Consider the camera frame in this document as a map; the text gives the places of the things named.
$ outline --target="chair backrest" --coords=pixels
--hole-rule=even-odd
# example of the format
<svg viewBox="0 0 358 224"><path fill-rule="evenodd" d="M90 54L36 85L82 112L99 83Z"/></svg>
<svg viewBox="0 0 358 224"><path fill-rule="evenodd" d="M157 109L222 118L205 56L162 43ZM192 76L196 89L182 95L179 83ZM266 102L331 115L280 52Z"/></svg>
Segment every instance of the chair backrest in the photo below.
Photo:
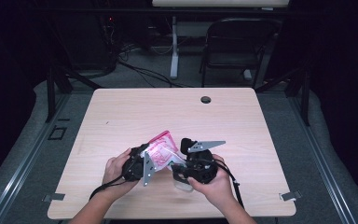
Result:
<svg viewBox="0 0 358 224"><path fill-rule="evenodd" d="M279 33L281 24L270 19L225 18L214 22L208 29L206 41L220 39L250 39L254 45L265 44Z"/></svg>

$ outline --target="wooden tabletop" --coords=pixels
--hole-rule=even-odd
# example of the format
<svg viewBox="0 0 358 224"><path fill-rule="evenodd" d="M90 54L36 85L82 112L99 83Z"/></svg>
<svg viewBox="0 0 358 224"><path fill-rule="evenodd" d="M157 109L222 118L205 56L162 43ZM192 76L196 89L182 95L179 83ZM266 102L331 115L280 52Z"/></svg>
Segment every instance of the wooden tabletop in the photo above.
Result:
<svg viewBox="0 0 358 224"><path fill-rule="evenodd" d="M154 7L287 7L289 0L153 0Z"/></svg>
<svg viewBox="0 0 358 224"><path fill-rule="evenodd" d="M200 99L210 97L204 104ZM106 161L138 147L163 131L180 147L182 138L226 143L211 149L222 156L241 183L245 209L253 217L286 217L296 212L269 129L253 89L100 89L89 108L64 168L48 216L72 218L101 185ZM173 185L172 172L155 173L117 200L105 218L221 217L205 197Z"/></svg>

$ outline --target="hand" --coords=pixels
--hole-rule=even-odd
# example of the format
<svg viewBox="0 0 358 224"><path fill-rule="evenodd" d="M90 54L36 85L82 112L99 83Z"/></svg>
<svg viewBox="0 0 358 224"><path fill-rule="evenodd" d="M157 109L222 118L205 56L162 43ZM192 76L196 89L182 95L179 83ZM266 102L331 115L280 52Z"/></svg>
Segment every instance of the hand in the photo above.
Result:
<svg viewBox="0 0 358 224"><path fill-rule="evenodd" d="M223 158L218 155L213 154L213 158L218 160L219 163L220 161L224 162ZM236 202L236 199L232 194L229 175L220 167L217 169L216 177L208 184L201 184L193 177L189 177L187 180L193 189L204 194L208 201L219 210L221 210L227 203Z"/></svg>
<svg viewBox="0 0 358 224"><path fill-rule="evenodd" d="M105 172L103 175L103 184L108 183L119 176L121 176L122 167L124 163L130 158L131 149L128 148L125 152L121 153L118 157L109 159L106 163ZM116 186L109 187L104 191L107 192L108 197L113 201L121 198L128 193L138 181L126 182L123 178L114 184Z"/></svg>

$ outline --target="black chair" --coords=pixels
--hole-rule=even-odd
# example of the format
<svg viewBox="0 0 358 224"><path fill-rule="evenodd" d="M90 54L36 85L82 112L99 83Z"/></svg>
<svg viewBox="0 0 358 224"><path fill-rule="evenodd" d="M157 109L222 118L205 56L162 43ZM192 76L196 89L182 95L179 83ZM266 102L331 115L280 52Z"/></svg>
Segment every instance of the black chair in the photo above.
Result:
<svg viewBox="0 0 358 224"><path fill-rule="evenodd" d="M208 67L255 70L255 88L266 45L280 27L279 21L269 19L225 18L214 22L208 29L202 55L202 87Z"/></svg>

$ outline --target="pink plastic packet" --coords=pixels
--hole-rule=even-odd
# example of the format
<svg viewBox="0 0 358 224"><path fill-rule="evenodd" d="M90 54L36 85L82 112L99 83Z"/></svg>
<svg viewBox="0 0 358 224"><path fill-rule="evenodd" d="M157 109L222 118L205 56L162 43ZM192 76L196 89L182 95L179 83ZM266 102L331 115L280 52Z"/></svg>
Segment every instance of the pink plastic packet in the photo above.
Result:
<svg viewBox="0 0 358 224"><path fill-rule="evenodd" d="M169 166L171 163L186 163L185 160L178 155L180 151L173 142L169 131L157 135L151 139L148 144L149 147L142 153L141 157L144 157L147 151L155 165L155 172L162 170L166 166L171 168L171 166Z"/></svg>

